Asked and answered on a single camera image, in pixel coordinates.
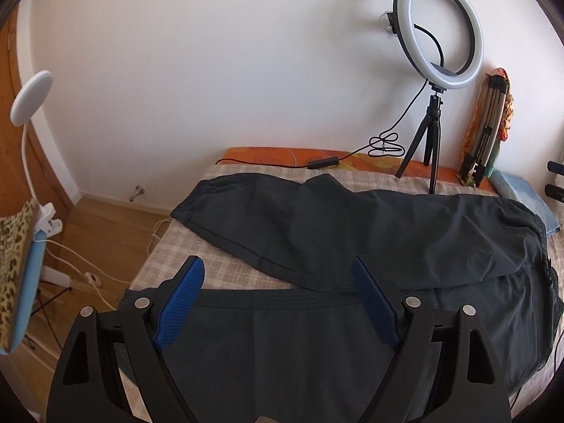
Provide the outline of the dark grey pants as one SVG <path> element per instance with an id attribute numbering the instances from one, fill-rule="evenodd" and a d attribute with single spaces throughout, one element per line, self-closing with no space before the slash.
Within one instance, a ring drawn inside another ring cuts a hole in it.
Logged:
<path id="1" fill-rule="evenodd" d="M 286 283 L 203 290 L 164 361 L 203 422 L 355 422 L 393 356 L 351 276 L 427 307 L 472 305 L 509 392 L 546 364 L 563 312 L 543 222 L 510 199 L 353 192 L 240 173 L 206 179 L 172 213 L 184 230 Z"/>

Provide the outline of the metal door stopper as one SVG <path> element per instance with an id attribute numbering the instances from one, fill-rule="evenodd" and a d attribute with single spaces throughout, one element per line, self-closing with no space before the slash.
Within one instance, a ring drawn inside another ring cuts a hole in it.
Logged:
<path id="1" fill-rule="evenodd" d="M 141 185 L 137 185 L 135 187 L 134 193 L 129 197 L 129 202 L 134 202 L 139 196 L 143 195 L 145 192 L 144 188 Z"/>

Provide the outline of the orange bed sheet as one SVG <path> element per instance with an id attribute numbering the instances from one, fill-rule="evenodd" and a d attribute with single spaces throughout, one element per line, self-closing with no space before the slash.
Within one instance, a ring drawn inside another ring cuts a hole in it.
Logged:
<path id="1" fill-rule="evenodd" d="M 311 160 L 336 157 L 343 158 L 347 154 L 346 151 L 307 148 L 232 147 L 227 149 L 224 155 L 220 157 L 222 161 L 219 163 L 255 163 L 261 165 L 273 164 L 300 167 L 307 165 Z M 396 157 L 378 156 L 372 158 L 364 153 L 358 153 L 341 161 L 337 168 L 395 175 L 400 163 L 401 159 Z M 430 166 L 424 166 L 423 163 L 412 160 L 403 176 L 428 179 L 430 176 Z M 476 191 L 472 189 L 471 186 L 462 186 L 453 168 L 441 166 L 438 171 L 438 182 L 451 182 L 459 187 L 470 187 L 470 190 Z M 478 194 L 496 194 L 494 187 L 490 184 L 488 179 L 481 182 L 477 192 Z"/>

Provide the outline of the leopard print ironing board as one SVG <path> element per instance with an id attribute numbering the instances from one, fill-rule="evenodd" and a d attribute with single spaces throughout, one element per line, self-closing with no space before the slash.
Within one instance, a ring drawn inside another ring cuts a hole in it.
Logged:
<path id="1" fill-rule="evenodd" d="M 32 249 L 40 205 L 35 199 L 1 218 L 1 354 L 12 353 L 22 342 L 33 304 L 37 251 Z"/>

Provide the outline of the folded silver tripod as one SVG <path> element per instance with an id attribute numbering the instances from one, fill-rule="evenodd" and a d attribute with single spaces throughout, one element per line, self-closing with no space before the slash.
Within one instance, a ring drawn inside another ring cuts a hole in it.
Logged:
<path id="1" fill-rule="evenodd" d="M 479 187 L 497 140 L 509 91 L 509 81 L 497 69 L 486 74 L 463 142 L 463 159 L 458 179 L 463 185 Z"/>

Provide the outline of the folded light blue cloth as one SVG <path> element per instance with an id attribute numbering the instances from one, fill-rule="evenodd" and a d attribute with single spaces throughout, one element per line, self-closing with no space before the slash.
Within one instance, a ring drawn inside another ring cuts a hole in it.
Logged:
<path id="1" fill-rule="evenodd" d="M 546 235 L 550 236 L 561 230 L 561 224 L 549 205 L 536 193 L 533 186 L 520 176 L 493 170 L 489 181 L 497 193 L 506 199 L 521 202 L 544 222 Z"/>

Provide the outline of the small black tripod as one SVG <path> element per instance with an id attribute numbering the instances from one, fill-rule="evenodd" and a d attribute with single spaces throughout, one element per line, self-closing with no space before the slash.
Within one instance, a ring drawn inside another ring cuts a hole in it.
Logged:
<path id="1" fill-rule="evenodd" d="M 407 166 L 412 160 L 416 150 L 418 149 L 421 141 L 425 137 L 425 147 L 423 154 L 423 165 L 430 167 L 430 182 L 428 192 L 434 194 L 439 172 L 439 159 L 441 148 L 441 108 L 443 101 L 440 94 L 445 91 L 435 84 L 431 85 L 431 90 L 434 92 L 429 98 L 427 112 L 419 125 L 419 128 L 408 147 L 403 161 L 401 162 L 395 176 L 400 179 Z"/>

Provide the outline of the wooden door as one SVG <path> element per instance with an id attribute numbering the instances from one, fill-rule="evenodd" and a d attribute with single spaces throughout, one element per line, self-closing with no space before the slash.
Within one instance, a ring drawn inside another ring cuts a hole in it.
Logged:
<path id="1" fill-rule="evenodd" d="M 10 110 L 16 94 L 22 87 L 16 55 L 16 21 L 17 11 L 12 11 L 6 24 L 1 28 L 1 215 L 9 216 L 20 211 L 23 204 L 31 198 L 28 184 L 25 180 L 21 160 L 22 129 L 14 127 L 10 120 Z M 31 152 L 31 144 L 27 146 L 29 165 L 33 184 L 38 198 L 42 202 L 53 201 L 56 207 L 55 217 L 65 221 L 73 204 L 62 187 L 61 199 L 56 197 L 41 172 L 36 157 Z"/>

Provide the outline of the orange floral cloth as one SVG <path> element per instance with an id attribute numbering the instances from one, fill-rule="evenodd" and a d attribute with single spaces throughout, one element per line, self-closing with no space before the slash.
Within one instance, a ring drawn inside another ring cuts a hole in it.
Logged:
<path id="1" fill-rule="evenodd" d="M 493 172 L 501 143 L 509 137 L 513 119 L 513 95 L 509 75 L 503 68 L 486 73 L 480 84 L 456 172 L 459 183 L 479 187 Z"/>

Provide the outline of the white clip-on lamp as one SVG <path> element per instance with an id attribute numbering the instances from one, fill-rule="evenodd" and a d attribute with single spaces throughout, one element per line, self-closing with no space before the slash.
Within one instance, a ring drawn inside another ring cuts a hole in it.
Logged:
<path id="1" fill-rule="evenodd" d="M 53 201 L 42 202 L 37 195 L 28 158 L 28 144 L 31 144 L 31 152 L 37 159 L 37 163 L 43 173 L 48 186 L 55 192 L 56 197 L 62 202 L 62 187 L 54 170 L 51 168 L 43 151 L 39 138 L 32 125 L 32 118 L 41 110 L 44 102 L 50 94 L 54 84 L 54 76 L 48 70 L 42 70 L 28 79 L 16 94 L 10 110 L 10 120 L 14 127 L 22 128 L 21 137 L 21 160 L 25 180 L 31 193 L 31 197 L 38 203 L 38 211 L 35 217 L 35 232 L 43 234 L 46 239 L 54 237 L 62 232 L 63 221 L 55 217 L 56 207 Z"/>

